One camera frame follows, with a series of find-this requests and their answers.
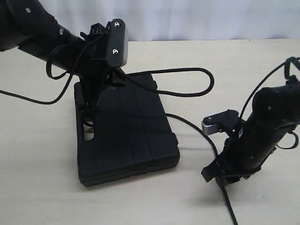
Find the white wall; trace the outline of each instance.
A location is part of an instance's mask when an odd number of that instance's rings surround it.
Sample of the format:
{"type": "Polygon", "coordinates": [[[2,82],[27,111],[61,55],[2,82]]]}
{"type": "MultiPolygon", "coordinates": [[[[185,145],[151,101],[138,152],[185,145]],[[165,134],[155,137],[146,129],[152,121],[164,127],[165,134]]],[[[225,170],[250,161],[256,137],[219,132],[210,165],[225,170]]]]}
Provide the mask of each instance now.
{"type": "Polygon", "coordinates": [[[300,0],[40,0],[76,34],[125,21],[130,40],[300,38],[300,0]]]}

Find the black plastic case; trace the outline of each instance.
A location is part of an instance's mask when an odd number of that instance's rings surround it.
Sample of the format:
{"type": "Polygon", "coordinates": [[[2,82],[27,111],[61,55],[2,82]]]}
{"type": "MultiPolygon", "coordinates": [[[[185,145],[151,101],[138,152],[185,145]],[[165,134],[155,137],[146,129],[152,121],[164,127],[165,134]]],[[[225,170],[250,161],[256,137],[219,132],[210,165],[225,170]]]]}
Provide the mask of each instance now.
{"type": "MultiPolygon", "coordinates": [[[[154,89],[151,75],[136,81],[154,89]]],[[[174,167],[180,153],[158,94],[128,81],[100,94],[100,112],[93,116],[94,138],[85,141],[80,83],[76,83],[77,164],[80,182],[93,186],[132,175],[174,167]]]]}

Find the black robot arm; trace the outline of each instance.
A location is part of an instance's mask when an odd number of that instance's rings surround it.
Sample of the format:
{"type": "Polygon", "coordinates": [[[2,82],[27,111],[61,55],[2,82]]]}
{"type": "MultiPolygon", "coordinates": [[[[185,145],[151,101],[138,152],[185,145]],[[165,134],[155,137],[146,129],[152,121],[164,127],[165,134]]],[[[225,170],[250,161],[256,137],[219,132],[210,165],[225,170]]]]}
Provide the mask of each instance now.
{"type": "Polygon", "coordinates": [[[261,169],[274,152],[278,142],[293,132],[300,122],[300,82],[291,76],[285,86],[262,88],[252,102],[252,113],[247,121],[239,120],[238,112],[227,110],[206,117],[202,128],[206,135],[226,132],[223,152],[203,168],[207,182],[216,178],[220,186],[249,178],[261,169]]]}
{"type": "Polygon", "coordinates": [[[128,36],[125,23],[114,19],[104,26],[91,26],[82,38],[59,25],[38,0],[0,0],[0,51],[15,47],[70,71],[84,47],[74,74],[80,77],[83,95],[88,107],[95,106],[105,86],[124,86],[120,67],[127,62],[128,36]]]}

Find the white backdrop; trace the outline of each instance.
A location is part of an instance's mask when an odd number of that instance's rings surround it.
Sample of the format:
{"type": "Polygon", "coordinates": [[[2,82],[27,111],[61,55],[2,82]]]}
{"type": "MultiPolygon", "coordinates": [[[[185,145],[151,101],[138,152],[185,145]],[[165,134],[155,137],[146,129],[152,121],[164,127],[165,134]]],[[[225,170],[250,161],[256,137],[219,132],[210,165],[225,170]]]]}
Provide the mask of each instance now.
{"type": "Polygon", "coordinates": [[[113,18],[130,40],[300,38],[300,0],[40,0],[76,34],[113,18]]]}

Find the table surface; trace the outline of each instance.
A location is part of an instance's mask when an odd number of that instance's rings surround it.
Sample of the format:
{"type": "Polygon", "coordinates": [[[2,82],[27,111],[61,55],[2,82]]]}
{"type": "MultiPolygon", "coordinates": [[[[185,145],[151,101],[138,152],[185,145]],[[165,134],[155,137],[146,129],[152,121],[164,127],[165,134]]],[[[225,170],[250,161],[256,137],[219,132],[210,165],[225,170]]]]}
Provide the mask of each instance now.
{"type": "MultiPolygon", "coordinates": [[[[208,95],[161,96],[166,113],[200,126],[205,116],[240,111],[263,77],[286,58],[299,55],[300,40],[131,42],[124,70],[210,70],[216,84],[208,95]]],[[[43,61],[17,49],[0,54],[0,71],[0,89],[45,101],[54,99],[65,82],[50,80],[43,61]]],[[[197,72],[154,79],[161,90],[179,92],[203,90],[209,83],[197,72]]],[[[284,83],[281,69],[266,85],[284,83]]],[[[175,168],[85,188],[77,175],[73,87],[52,106],[3,95],[0,102],[1,224],[232,224],[218,186],[201,176],[213,160],[211,147],[180,121],[169,119],[181,153],[175,168]]],[[[250,112],[248,107],[245,118],[250,112]]],[[[226,135],[211,138],[221,151],[226,135]]],[[[286,137],[281,145],[292,141],[286,137]]],[[[240,224],[300,224],[299,160],[299,148],[277,150],[259,173],[227,188],[240,224]]]]}

